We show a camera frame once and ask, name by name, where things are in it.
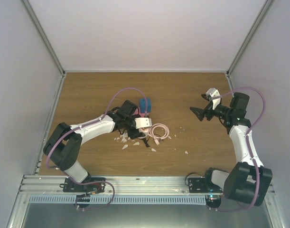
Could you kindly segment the dark blue cube socket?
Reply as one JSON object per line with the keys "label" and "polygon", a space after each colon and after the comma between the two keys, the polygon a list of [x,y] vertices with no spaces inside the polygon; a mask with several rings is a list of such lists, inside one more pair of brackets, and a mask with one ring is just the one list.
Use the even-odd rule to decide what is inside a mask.
{"label": "dark blue cube socket", "polygon": [[144,114],[145,112],[150,113],[151,112],[151,100],[149,98],[142,98],[139,100],[139,108],[140,113]]}

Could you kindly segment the black plug adapter with cable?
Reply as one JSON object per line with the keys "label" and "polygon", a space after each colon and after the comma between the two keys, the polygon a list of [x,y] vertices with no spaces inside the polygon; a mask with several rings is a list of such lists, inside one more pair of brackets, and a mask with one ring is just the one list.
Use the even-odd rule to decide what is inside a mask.
{"label": "black plug adapter with cable", "polygon": [[150,137],[149,137],[149,136],[144,137],[144,138],[142,138],[141,140],[144,142],[144,144],[145,144],[145,146],[146,146],[147,148],[150,147],[150,145],[149,145]]}

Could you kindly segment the pink power strip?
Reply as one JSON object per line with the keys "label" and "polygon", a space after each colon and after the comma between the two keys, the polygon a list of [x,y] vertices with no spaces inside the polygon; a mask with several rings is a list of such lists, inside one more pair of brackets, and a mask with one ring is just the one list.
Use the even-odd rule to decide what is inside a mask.
{"label": "pink power strip", "polygon": [[139,118],[139,117],[141,117],[141,118],[149,118],[149,116],[150,116],[150,113],[142,113],[140,111],[139,107],[135,108],[135,110],[134,110],[134,112],[132,114],[132,117],[135,117],[135,118]]}

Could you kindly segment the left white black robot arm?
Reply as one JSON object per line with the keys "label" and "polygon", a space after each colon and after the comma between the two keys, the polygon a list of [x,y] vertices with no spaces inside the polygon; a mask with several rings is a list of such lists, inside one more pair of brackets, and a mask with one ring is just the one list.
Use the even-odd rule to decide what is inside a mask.
{"label": "left white black robot arm", "polygon": [[126,100],[122,106],[108,110],[88,122],[58,124],[43,149],[47,156],[47,167],[50,168],[49,161],[52,161],[54,168],[69,176],[80,192],[89,190],[91,175],[77,160],[81,146],[100,135],[120,130],[126,130],[132,139],[143,137],[152,122],[147,114],[144,117],[135,114],[137,109],[136,104]]}

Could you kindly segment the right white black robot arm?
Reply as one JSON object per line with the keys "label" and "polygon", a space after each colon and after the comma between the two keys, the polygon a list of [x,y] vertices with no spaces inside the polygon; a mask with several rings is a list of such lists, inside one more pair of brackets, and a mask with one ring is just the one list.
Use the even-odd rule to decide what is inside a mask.
{"label": "right white black robot arm", "polygon": [[219,119],[233,143],[236,165],[231,172],[209,168],[201,178],[186,176],[189,192],[208,191],[206,204],[215,209],[221,204],[216,193],[249,206],[260,206],[271,183],[272,171],[260,161],[252,139],[253,124],[245,117],[250,97],[234,92],[229,106],[222,105],[216,88],[210,88],[202,97],[208,105],[204,109],[191,107],[190,110],[200,121]]}

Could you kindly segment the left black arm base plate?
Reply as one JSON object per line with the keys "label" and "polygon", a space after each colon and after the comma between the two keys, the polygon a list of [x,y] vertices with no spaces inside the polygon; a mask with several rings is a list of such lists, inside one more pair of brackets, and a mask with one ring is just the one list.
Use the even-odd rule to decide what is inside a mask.
{"label": "left black arm base plate", "polygon": [[59,187],[63,189],[63,192],[98,194],[104,192],[105,181],[106,178],[88,176],[82,183],[75,183],[70,178],[66,178]]}

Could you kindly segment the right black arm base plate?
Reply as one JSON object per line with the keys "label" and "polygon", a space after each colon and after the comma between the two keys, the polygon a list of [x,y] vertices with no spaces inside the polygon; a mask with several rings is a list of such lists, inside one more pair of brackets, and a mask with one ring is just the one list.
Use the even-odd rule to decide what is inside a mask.
{"label": "right black arm base plate", "polygon": [[190,193],[222,193],[225,180],[229,173],[214,172],[206,176],[191,176],[185,177],[185,184],[188,186]]}

